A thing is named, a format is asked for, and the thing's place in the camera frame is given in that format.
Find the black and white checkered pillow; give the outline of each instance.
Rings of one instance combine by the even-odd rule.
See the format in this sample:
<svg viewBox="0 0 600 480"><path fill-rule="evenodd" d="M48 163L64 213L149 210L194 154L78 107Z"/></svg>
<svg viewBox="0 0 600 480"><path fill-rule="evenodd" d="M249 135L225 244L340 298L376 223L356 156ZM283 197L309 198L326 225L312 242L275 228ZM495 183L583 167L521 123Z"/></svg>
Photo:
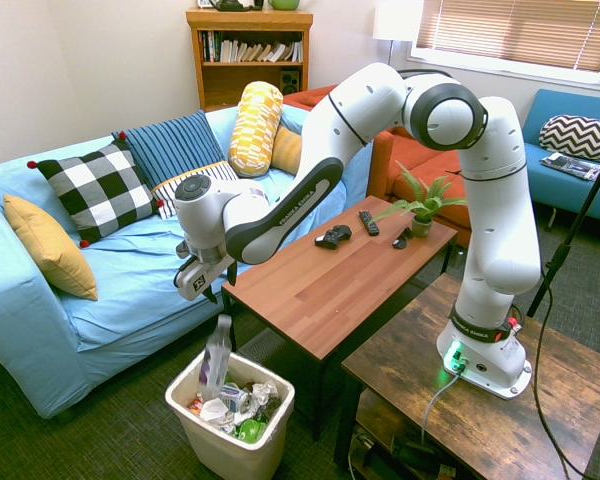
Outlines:
<svg viewBox="0 0 600 480"><path fill-rule="evenodd" d="M78 226L93 243L157 212L129 147L114 141L84 157L37 163Z"/></svg>

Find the speaker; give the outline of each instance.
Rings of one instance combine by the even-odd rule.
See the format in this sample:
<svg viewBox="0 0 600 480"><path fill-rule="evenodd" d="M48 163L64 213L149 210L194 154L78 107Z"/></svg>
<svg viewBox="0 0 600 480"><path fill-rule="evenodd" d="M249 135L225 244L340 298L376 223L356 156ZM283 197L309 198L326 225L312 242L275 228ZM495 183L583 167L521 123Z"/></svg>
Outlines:
<svg viewBox="0 0 600 480"><path fill-rule="evenodd" d="M300 72L297 70L283 70L280 72L280 91L283 95L296 93L300 90Z"/></svg>

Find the teal sofa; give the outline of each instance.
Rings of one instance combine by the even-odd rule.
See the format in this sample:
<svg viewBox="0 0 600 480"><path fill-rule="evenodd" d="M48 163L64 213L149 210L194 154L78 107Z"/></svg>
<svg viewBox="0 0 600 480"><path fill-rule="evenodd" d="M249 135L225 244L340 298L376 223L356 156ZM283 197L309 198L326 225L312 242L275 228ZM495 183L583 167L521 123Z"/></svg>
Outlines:
<svg viewBox="0 0 600 480"><path fill-rule="evenodd" d="M556 115L580 115L600 120L600 97L538 90L522 128L531 198L557 209L579 212L593 182L581 180L541 163L551 152L540 146L540 130L547 120ZM588 215L600 219L600 190Z"/></svg>
<svg viewBox="0 0 600 480"><path fill-rule="evenodd" d="M226 155L236 109L208 113L213 133ZM308 112L285 106L282 123L300 132ZM42 276L7 223L3 194L19 196L51 214L76 243L71 217L30 160L62 159L97 150L112 137L19 158L0 164L0 363L31 405L50 418L84 398L118 372L164 347L222 308L203 296L188 302L173 277L183 263L175 247L183 240L177 217L140 220L83 249L98 287L96 302L66 294ZM371 145L349 164L334 190L287 238L285 245L361 201L367 190ZM270 169L258 178L274 201L292 181ZM239 266L239 273L248 268ZM220 297L226 278L212 285Z"/></svg>

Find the orange sofa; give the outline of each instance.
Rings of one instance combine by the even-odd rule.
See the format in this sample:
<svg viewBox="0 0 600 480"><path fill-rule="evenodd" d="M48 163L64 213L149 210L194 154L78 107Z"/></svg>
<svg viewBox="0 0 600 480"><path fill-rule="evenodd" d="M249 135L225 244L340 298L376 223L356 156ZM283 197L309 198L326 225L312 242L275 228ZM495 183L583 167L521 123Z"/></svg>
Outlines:
<svg viewBox="0 0 600 480"><path fill-rule="evenodd" d="M286 105L311 110L336 85L316 88L285 95ZM398 163L407 167L415 176L430 185L436 177L446 176L451 187L448 197L465 197L464 184L460 176L460 161L455 151L440 152L421 145L403 127L394 127L381 132L373 141L371 171L367 193L388 201L415 200L413 190L405 182ZM436 217L440 223L458 231L457 243L469 245L471 223L466 205L445 207Z"/></svg>

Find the magazine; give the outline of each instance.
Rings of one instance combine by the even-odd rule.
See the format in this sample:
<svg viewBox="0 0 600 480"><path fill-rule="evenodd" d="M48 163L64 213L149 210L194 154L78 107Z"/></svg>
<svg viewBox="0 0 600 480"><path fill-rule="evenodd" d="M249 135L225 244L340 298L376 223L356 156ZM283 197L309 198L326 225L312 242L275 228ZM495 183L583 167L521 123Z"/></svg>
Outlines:
<svg viewBox="0 0 600 480"><path fill-rule="evenodd" d="M584 180L594 181L600 173L600 164L583 160L581 158L570 157L564 153L552 153L541 162L547 167L555 168L561 172L574 175Z"/></svg>

